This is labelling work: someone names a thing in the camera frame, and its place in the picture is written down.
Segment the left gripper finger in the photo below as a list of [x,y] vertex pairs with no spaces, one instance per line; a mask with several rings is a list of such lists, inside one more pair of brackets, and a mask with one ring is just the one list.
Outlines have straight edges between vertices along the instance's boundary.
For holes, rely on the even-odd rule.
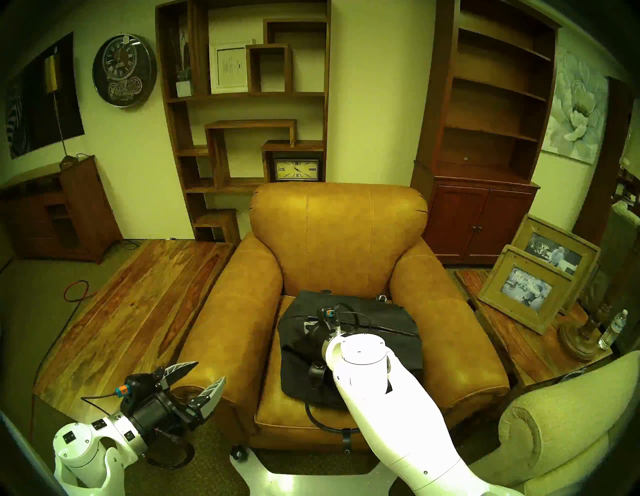
[[184,378],[191,370],[199,364],[198,361],[187,361],[170,365],[162,370],[162,377],[159,380],[160,389],[170,389],[170,387]]
[[213,415],[227,383],[227,378],[220,379],[209,385],[196,397],[187,403],[187,412],[190,415],[189,425],[202,425]]

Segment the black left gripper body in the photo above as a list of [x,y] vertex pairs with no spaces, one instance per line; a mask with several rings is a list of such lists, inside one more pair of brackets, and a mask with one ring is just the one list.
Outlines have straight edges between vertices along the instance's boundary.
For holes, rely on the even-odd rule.
[[148,440],[157,429],[186,425],[191,431],[199,426],[199,414],[170,395],[170,387],[187,373],[136,373],[125,378],[120,387],[120,413]]

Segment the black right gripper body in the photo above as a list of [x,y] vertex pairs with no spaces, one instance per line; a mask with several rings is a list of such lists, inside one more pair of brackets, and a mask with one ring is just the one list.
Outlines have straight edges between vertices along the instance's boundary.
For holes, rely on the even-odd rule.
[[304,351],[322,351],[325,342],[342,333],[339,318],[305,318],[303,321]]

